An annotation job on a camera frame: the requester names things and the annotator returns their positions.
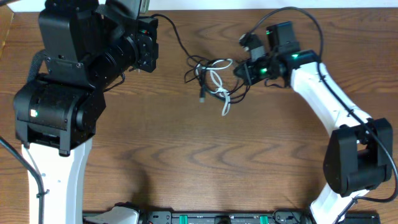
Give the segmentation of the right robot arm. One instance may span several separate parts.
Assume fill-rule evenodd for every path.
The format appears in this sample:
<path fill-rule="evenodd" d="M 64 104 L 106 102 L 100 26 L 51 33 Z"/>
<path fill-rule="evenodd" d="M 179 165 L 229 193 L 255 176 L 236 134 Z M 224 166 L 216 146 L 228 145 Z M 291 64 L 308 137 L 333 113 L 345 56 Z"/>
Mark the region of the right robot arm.
<path fill-rule="evenodd" d="M 366 200 L 366 194 L 397 171 L 392 126 L 385 118 L 373 119 L 350 100 L 321 56 L 300 48 L 290 21 L 269 26 L 266 34 L 269 51 L 255 33 L 241 36 L 239 44 L 249 58 L 233 73 L 247 86 L 281 77 L 317 115 L 330 137 L 323 161 L 326 185 L 300 221 L 343 223 L 358 200 Z"/>

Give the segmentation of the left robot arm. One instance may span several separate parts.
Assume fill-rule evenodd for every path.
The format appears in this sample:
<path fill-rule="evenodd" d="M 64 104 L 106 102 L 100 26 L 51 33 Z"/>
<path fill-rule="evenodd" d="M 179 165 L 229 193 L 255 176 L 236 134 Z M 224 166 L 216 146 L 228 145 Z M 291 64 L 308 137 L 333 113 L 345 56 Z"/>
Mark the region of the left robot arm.
<path fill-rule="evenodd" d="M 13 101 L 31 223 L 83 221 L 85 167 L 104 94 L 126 71 L 156 68 L 158 20 L 148 7 L 145 0 L 45 2 L 44 49 Z"/>

